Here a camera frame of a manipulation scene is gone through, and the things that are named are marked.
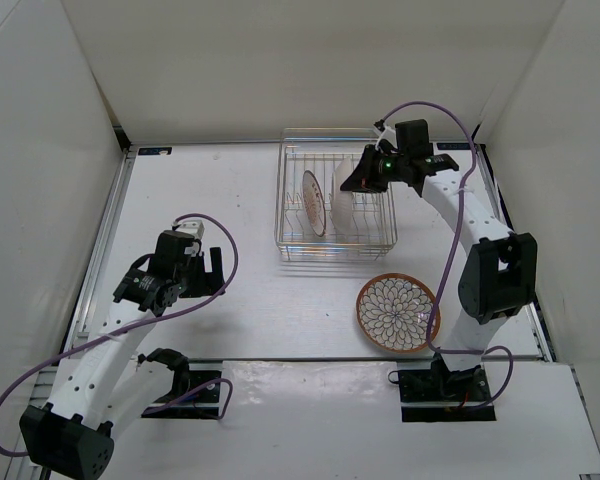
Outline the wire dish rack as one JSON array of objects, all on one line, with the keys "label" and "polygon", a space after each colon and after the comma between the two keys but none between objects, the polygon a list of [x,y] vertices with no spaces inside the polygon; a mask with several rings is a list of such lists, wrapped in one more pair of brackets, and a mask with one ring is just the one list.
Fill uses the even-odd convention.
[{"label": "wire dish rack", "polygon": [[287,261],[371,260],[398,239],[391,191],[340,190],[376,134],[361,128],[281,133],[274,238]]}]

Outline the brown patterned small plate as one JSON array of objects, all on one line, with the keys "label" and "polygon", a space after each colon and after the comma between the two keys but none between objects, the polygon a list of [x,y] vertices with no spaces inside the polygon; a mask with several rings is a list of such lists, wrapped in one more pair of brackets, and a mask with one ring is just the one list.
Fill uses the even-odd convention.
[{"label": "brown patterned small plate", "polygon": [[302,199],[313,233],[323,237],[326,232],[326,207],[321,187],[314,173],[305,170],[302,178]]}]

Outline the left blue corner label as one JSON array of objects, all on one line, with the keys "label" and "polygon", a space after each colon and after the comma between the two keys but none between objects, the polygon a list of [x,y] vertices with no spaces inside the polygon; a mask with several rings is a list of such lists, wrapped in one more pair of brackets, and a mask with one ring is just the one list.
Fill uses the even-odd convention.
[{"label": "left blue corner label", "polygon": [[171,147],[142,147],[137,152],[138,156],[168,156],[171,154]]}]

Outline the floral patterned plate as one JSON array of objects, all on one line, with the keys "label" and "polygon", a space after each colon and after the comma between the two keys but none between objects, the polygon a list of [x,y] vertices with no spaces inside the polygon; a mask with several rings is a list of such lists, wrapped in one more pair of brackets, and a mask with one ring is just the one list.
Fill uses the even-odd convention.
[{"label": "floral patterned plate", "polygon": [[331,177],[331,219],[337,232],[348,235],[353,228],[353,193],[339,190],[339,166],[335,168]]},{"label": "floral patterned plate", "polygon": [[401,273],[379,275],[357,295],[357,324],[377,347],[398,354],[415,353],[427,347],[427,326],[434,302],[431,290],[414,277]]}]

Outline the right blue corner label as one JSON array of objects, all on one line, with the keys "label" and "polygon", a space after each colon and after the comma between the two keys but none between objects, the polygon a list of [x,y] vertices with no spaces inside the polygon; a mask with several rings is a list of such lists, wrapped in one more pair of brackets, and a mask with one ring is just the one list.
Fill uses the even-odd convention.
[{"label": "right blue corner label", "polygon": [[436,147],[441,151],[466,151],[471,147],[464,142],[437,142]]}]

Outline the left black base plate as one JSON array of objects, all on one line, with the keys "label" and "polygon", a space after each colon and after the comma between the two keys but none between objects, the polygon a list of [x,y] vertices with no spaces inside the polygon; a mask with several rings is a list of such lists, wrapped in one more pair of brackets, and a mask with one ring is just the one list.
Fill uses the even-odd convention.
[{"label": "left black base plate", "polygon": [[213,384],[203,390],[189,395],[175,406],[159,412],[148,413],[152,410],[177,398],[179,395],[198,387],[211,380],[221,377],[220,370],[190,370],[186,373],[180,386],[171,390],[150,405],[142,414],[142,418],[149,419],[184,419],[184,420],[212,420],[219,415],[221,385]]}]

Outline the blue corner label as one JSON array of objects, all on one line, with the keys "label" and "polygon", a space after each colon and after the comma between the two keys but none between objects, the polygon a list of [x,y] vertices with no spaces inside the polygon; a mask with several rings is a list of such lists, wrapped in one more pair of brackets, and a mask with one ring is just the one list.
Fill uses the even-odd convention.
[{"label": "blue corner label", "polygon": [[168,156],[171,154],[171,147],[142,147],[137,152],[138,156]]},{"label": "blue corner label", "polygon": [[437,142],[436,147],[441,151],[466,151],[471,147],[464,142]]}]

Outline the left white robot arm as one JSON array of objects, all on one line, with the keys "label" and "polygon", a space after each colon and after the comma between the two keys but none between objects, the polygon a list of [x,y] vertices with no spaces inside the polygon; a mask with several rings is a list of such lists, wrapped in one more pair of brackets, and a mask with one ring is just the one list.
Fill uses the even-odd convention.
[{"label": "left white robot arm", "polygon": [[224,283],[221,250],[202,250],[204,226],[188,221],[163,231],[153,253],[132,263],[113,293],[98,332],[100,344],[81,356],[41,407],[29,406],[19,425],[30,459],[70,479],[98,479],[115,442],[156,401],[195,396],[188,359],[137,348],[155,321],[181,298],[210,297]]}]

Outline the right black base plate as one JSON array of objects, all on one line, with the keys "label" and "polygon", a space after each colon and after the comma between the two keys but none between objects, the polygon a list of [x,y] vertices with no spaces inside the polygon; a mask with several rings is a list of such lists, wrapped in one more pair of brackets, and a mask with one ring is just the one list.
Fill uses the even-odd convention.
[{"label": "right black base plate", "polygon": [[479,407],[491,398],[483,369],[459,385],[440,386],[428,369],[395,370],[390,382],[399,388],[403,423],[494,422],[492,405]]}]

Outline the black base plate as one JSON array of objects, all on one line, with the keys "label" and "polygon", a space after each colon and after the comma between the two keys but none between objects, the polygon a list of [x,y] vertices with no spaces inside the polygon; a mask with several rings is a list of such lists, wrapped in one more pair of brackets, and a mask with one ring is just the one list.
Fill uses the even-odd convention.
[{"label": "black base plate", "polygon": [[189,395],[175,406],[159,412],[148,413],[152,410],[177,398],[179,395],[198,387],[211,380],[221,377],[220,370],[190,370],[186,373],[180,386],[171,390],[150,405],[142,414],[142,418],[149,419],[184,419],[184,420],[212,420],[219,415],[221,385],[213,384],[203,390]]},{"label": "black base plate", "polygon": [[440,386],[428,369],[395,370],[390,382],[399,388],[403,423],[494,422],[492,405],[479,407],[491,398],[483,369],[459,385]]}]

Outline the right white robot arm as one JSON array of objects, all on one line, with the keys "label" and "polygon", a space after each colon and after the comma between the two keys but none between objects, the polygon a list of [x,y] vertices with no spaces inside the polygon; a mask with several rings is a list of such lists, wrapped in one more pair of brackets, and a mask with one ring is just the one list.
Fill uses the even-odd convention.
[{"label": "right white robot arm", "polygon": [[431,205],[466,253],[457,287],[461,310],[443,344],[435,348],[429,387],[440,399],[457,396],[476,378],[496,332],[535,294],[537,242],[497,220],[466,186],[459,165],[437,154],[424,120],[400,122],[396,140],[365,146],[343,192],[383,193],[402,182]]}]

